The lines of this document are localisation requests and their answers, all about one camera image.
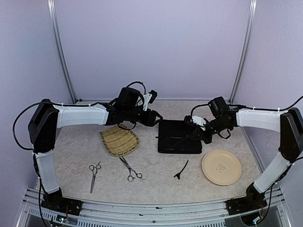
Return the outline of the black zippered tool case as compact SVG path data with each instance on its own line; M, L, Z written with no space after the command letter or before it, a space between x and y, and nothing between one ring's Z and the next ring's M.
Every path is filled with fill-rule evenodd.
M202 144L194 136L199 132L181 120L163 120L158 128L158 152L162 154L200 154Z

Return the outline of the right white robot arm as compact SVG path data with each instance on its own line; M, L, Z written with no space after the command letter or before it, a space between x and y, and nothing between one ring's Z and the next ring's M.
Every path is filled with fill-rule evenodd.
M227 104L222 97L209 101L208 106L214 119L190 115L190 122L199 130L198 137L209 144L212 136L221 131L231 131L235 127L251 127L276 131L280 134L278 153L267 168L248 188L247 196L242 199L242 206L252 210L261 201L268 188L280 181L298 160L303 151L303 117L295 105L285 109L266 109L245 105Z

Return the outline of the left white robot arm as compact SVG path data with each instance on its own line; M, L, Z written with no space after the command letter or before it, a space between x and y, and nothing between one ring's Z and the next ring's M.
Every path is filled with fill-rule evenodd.
M109 126L123 122L153 127L163 119L157 111L148 108L156 97L154 90L143 95L134 88L124 87L119 96L109 103L66 105L42 100L28 124L28 131L42 188L49 194L47 201L54 209L62 210L66 206L66 199L58 193L60 187L53 162L57 129L76 125Z

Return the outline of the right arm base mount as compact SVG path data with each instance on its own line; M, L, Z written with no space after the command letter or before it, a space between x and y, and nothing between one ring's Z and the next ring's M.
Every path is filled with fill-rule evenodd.
M265 193L259 192L252 183L246 189L246 195L239 198L231 198L225 202L229 215L240 214L266 207Z

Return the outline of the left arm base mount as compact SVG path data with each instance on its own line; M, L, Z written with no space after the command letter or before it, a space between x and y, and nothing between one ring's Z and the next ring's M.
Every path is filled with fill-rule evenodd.
M58 195L43 195L41 206L60 213L79 216L83 202Z

